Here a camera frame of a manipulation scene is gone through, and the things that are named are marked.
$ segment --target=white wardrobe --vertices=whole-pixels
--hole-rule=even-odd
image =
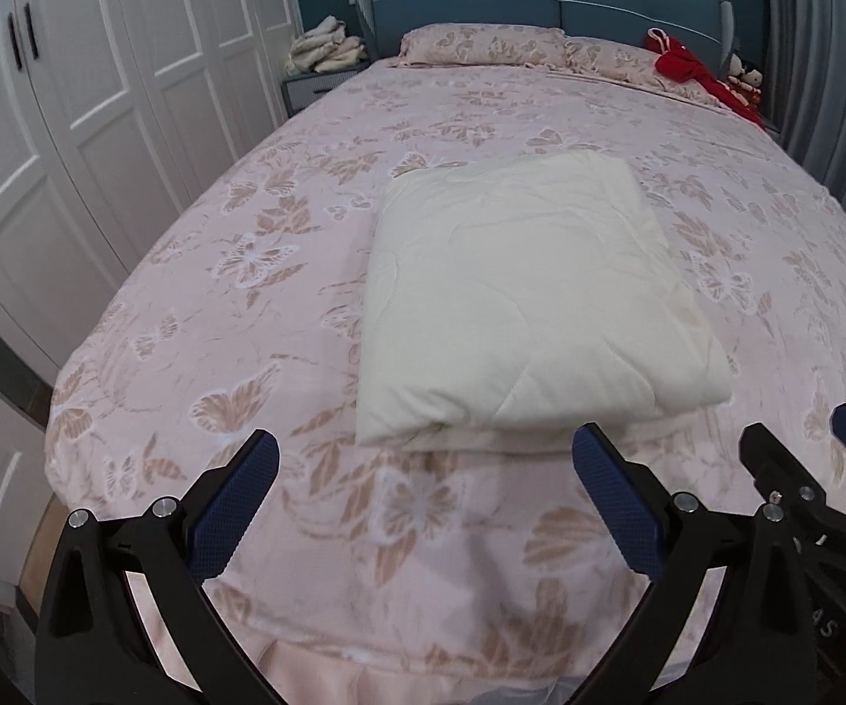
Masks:
[[[295,0],[0,0],[0,335],[46,381],[282,124]]]

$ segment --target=screw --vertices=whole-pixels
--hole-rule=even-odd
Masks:
[[[784,516],[781,506],[776,506],[774,503],[767,503],[763,506],[763,517],[769,522],[782,522]]]
[[[179,504],[174,498],[160,498],[158,501],[152,504],[152,513],[156,517],[167,517]]]
[[[697,507],[700,506],[700,502],[697,501],[697,498],[692,496],[689,492],[679,492],[676,496],[674,496],[674,505],[681,511],[686,511],[688,514],[692,514],[694,511],[697,511]]]
[[[87,511],[86,508],[75,508],[74,511],[69,514],[68,525],[71,527],[80,527],[88,519],[90,519],[90,512]]]

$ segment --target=bedspread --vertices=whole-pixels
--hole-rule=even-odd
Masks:
[[[846,511],[846,454],[828,428],[846,401],[846,216],[823,187],[728,112],[542,69],[378,63],[159,240],[62,370],[47,434],[53,487],[101,518],[182,495],[254,428],[276,435],[274,489],[205,590],[294,705],[455,702],[589,672],[644,588],[566,450],[354,447],[361,295],[387,182],[567,149],[632,164],[734,376],[729,402],[623,453],[672,491],[749,513],[760,498],[737,442],[762,421]],[[672,661],[693,652],[711,583]]]

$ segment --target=red cloth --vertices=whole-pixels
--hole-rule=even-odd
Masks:
[[[724,103],[730,110],[739,113],[744,119],[755,125],[763,126],[763,120],[755,109],[746,106],[741,98],[711,74],[700,59],[683,46],[680,40],[668,36],[661,29],[649,29],[645,37],[645,47],[652,52],[661,53],[655,61],[655,70],[675,82],[687,82],[695,79],[712,96]]]

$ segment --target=nightstand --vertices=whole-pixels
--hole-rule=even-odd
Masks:
[[[312,105],[318,98],[364,71],[368,66],[370,63],[363,61],[348,68],[337,69],[337,71],[297,74],[295,77],[283,79],[283,103],[286,104],[286,112],[290,116],[297,115],[302,109]]]

